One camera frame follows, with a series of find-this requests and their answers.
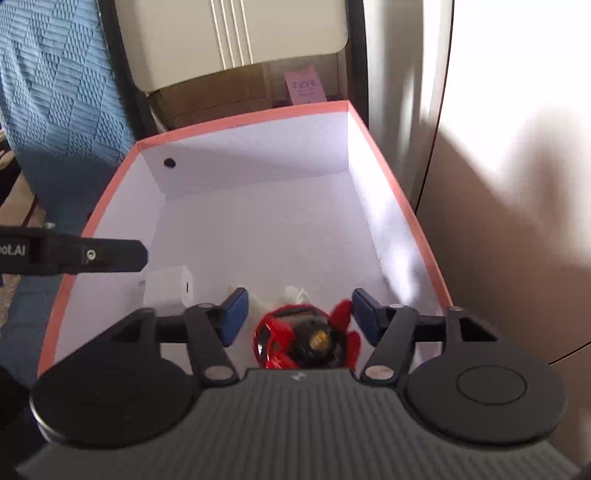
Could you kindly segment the red toy car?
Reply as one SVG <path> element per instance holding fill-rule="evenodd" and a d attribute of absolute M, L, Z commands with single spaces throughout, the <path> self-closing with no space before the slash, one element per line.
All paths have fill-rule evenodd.
<path fill-rule="evenodd" d="M 339 302 L 327 313 L 311 304 L 288 304 L 260 319 L 252 348 L 267 370 L 353 370 L 361 353 L 361 336 L 351 329 L 353 303 Z"/>

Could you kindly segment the white power adapter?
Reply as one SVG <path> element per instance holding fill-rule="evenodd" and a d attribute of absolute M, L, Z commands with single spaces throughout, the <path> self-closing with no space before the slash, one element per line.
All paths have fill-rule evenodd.
<path fill-rule="evenodd" d="M 193 304 L 193 275 L 186 266 L 150 272 L 144 280 L 143 306 L 158 316 L 181 314 Z"/>

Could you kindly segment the blue textured chair cover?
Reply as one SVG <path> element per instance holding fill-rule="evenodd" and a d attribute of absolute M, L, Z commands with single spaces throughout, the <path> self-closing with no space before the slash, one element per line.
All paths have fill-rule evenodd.
<path fill-rule="evenodd" d="M 136 140 L 96 2 L 2 2 L 1 124 L 47 221 L 80 234 Z"/>

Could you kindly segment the pink cardboard box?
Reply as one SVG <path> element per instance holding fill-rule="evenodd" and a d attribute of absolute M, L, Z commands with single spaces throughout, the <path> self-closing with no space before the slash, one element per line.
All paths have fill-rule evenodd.
<path fill-rule="evenodd" d="M 183 266 L 197 302 L 287 286 L 331 309 L 356 288 L 436 315 L 452 303 L 420 223 L 346 101 L 238 115 L 136 143 L 87 237 L 140 240 Z"/>

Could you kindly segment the brown cardboard box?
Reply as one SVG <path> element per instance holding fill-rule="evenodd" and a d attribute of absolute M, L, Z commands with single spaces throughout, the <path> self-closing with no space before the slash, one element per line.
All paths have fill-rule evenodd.
<path fill-rule="evenodd" d="M 257 64 L 217 72 L 161 88 L 147 100 L 166 130 L 270 109 L 270 69 Z"/>

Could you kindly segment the pink paper label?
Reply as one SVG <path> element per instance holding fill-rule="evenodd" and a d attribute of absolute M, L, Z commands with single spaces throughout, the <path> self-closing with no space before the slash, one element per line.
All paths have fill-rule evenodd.
<path fill-rule="evenodd" d="M 293 105 L 327 102 L 324 86 L 314 65 L 284 73 L 287 94 Z"/>

